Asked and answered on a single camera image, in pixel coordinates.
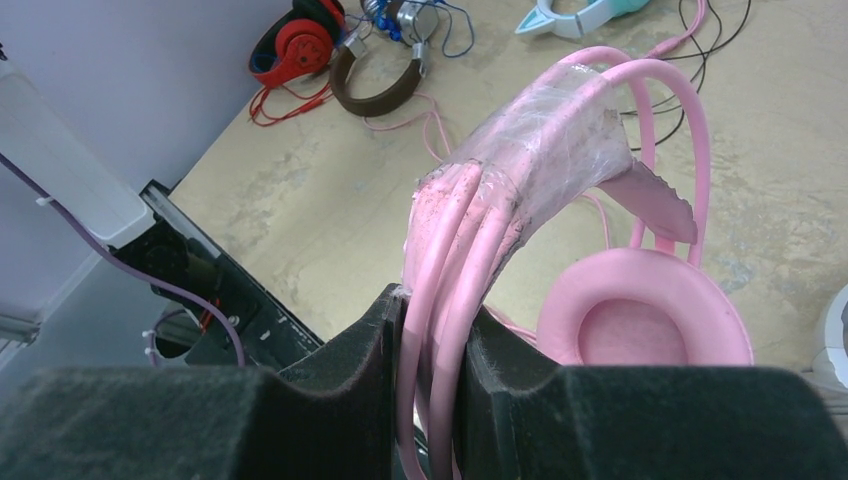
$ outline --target beige tabletop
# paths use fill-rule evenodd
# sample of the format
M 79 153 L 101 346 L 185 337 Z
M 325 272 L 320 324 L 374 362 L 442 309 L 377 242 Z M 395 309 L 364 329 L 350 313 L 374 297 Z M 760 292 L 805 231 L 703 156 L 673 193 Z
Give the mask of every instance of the beige tabletop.
M 476 45 L 459 59 L 432 48 L 433 67 L 419 90 L 438 100 L 455 143 L 581 47 L 553 36 L 514 35 L 533 6 L 529 0 L 457 3 L 472 14 Z M 684 3 L 691 18 L 695 2 Z M 713 0 L 725 38 L 745 3 Z M 704 268 L 738 307 L 763 364 L 808 366 L 813 325 L 828 298 L 848 282 L 848 223 L 839 218 L 848 210 L 848 30 L 838 20 L 846 13 L 843 0 L 757 0 L 746 29 L 709 61 L 702 100 L 715 155 Z M 436 33 L 437 45 L 445 26 L 443 21 Z M 708 21 L 702 44 L 712 43 L 716 26 Z M 654 0 L 584 45 L 641 55 L 680 31 L 677 1 Z M 454 15 L 452 47 L 467 40 L 462 17 Z M 376 34 L 366 44 L 372 54 L 357 65 L 353 87 L 360 96 L 393 82 L 409 59 L 408 50 Z M 689 45 L 683 51 L 694 50 Z M 696 61 L 677 64 L 689 73 L 697 68 Z M 665 95 L 652 90 L 657 99 Z M 625 93 L 623 107 L 630 104 Z M 298 104 L 276 92 L 268 109 L 284 113 Z M 415 99 L 374 122 L 388 125 L 426 107 Z M 660 116 L 658 132 L 675 120 L 674 114 Z M 635 121 L 625 126 L 635 145 Z M 658 171 L 688 198 L 692 162 L 685 128 L 659 148 Z M 385 284 L 399 280 L 411 195 L 416 179 L 434 166 L 421 121 L 375 133 L 333 101 L 260 128 L 243 111 L 172 199 L 327 339 L 359 318 Z M 624 245 L 631 218 L 602 198 L 613 242 Z M 559 273 L 602 248 L 596 210 L 577 201 L 515 255 L 487 303 L 532 327 Z

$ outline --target white object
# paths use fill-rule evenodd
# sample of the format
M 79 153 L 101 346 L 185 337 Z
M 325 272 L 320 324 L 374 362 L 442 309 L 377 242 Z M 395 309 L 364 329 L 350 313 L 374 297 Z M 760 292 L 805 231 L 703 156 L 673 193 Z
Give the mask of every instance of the white object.
M 524 17 L 515 29 L 519 35 L 538 35 L 552 32 L 565 38 L 580 38 L 597 30 L 618 15 L 613 2 L 598 0 L 575 14 L 554 13 L 553 0 L 538 0 L 536 7 Z
M 0 61 L 0 152 L 97 239 L 120 248 L 153 226 L 153 212 L 74 135 L 27 78 Z
M 812 375 L 816 383 L 848 393 L 848 353 L 845 352 L 845 319 L 848 318 L 848 286 L 822 312 L 815 331 Z

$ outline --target metal bracket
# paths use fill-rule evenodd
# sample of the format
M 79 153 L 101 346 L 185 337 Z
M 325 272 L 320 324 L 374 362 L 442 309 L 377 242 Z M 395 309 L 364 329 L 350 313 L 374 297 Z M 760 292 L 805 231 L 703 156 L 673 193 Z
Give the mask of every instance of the metal bracket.
M 353 32 L 344 41 L 344 46 L 350 50 L 356 58 L 362 58 L 365 55 L 365 42 L 359 38 L 359 33 Z
M 421 74 L 421 78 L 426 77 L 430 66 L 430 50 L 427 48 L 426 43 L 416 43 L 412 46 L 412 59 L 421 60 L 418 73 Z
M 41 327 L 29 320 L 0 315 L 0 338 L 21 343 L 32 343 Z
M 197 240 L 213 259 L 221 256 L 221 250 L 209 240 L 197 226 L 168 198 L 165 187 L 158 182 L 151 182 L 141 192 L 141 198 L 171 227 L 186 238 Z

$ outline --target black foam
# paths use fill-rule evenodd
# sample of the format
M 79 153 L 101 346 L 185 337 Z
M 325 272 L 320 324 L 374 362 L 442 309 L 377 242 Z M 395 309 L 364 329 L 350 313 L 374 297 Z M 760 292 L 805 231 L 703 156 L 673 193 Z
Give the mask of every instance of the black foam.
M 237 367 L 38 376 L 0 414 L 0 478 L 389 479 L 393 289 L 282 379 Z
M 478 316 L 455 424 L 467 478 L 846 479 L 816 394 L 769 368 L 562 367 Z

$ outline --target pink ear cup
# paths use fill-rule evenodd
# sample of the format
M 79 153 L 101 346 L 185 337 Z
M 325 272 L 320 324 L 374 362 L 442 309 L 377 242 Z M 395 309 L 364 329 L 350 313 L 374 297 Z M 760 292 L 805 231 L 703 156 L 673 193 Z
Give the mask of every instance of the pink ear cup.
M 537 347 L 565 365 L 751 365 L 730 300 L 703 272 L 654 250 L 617 248 L 560 275 Z

